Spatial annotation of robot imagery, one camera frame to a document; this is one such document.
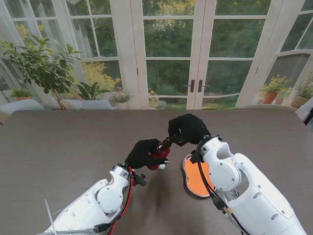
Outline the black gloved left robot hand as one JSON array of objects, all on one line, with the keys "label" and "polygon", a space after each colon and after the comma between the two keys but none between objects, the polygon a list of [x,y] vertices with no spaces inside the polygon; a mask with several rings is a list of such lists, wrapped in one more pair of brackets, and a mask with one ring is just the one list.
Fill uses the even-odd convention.
[{"label": "black gloved left robot hand", "polygon": [[159,140],[157,139],[138,141],[127,156],[125,166],[132,169],[139,169],[144,166],[158,167],[159,165],[168,164],[169,160],[166,157],[154,158],[150,155],[158,144]]}]

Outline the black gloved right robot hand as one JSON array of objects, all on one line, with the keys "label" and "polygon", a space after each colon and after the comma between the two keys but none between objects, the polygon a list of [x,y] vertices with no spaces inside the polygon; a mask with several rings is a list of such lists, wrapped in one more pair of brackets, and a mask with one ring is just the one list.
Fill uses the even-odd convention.
[{"label": "black gloved right robot hand", "polygon": [[211,136],[204,122],[193,114],[178,116],[168,124],[169,139],[179,146],[198,144],[205,136]]}]

